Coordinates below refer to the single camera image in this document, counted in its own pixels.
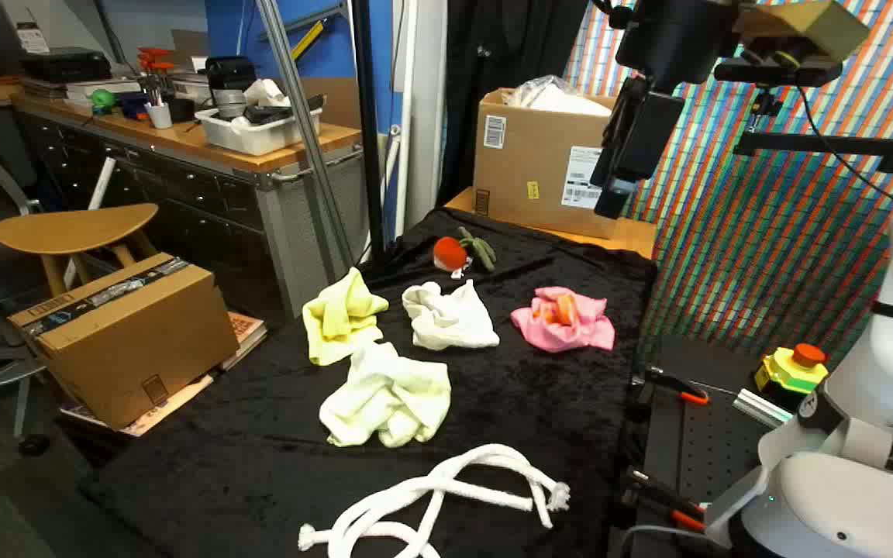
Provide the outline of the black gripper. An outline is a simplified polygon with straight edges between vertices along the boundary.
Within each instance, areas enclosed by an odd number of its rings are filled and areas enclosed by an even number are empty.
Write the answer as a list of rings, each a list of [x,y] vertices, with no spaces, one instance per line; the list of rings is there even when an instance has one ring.
[[[640,179],[649,179],[679,121],[683,99],[662,97],[679,84],[705,84],[720,56],[738,44],[735,20],[745,0],[592,0],[606,26],[620,32],[618,63],[641,77],[625,77],[601,154],[592,168],[597,188],[595,210],[620,219]]]

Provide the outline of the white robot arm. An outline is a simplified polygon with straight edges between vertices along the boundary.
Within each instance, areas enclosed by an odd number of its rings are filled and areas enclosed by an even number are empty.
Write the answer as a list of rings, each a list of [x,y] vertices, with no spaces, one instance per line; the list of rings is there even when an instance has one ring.
[[[592,168],[603,219],[655,175],[683,84],[825,84],[867,37],[836,0],[592,5],[624,36],[618,63],[629,68]],[[859,342],[757,440],[757,464],[708,505],[700,537],[748,558],[893,558],[893,219]]]

